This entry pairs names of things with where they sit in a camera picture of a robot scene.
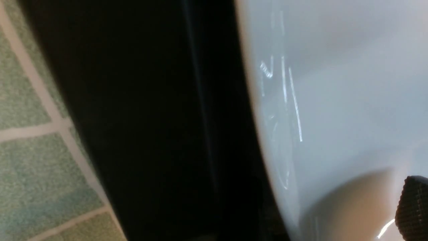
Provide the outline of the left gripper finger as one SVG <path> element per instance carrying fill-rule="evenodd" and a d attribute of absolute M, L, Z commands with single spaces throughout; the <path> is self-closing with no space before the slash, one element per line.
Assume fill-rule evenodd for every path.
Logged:
<path fill-rule="evenodd" d="M 395 215 L 395 224 L 405 241 L 428 239 L 428 179 L 413 175 L 405 179 Z"/>

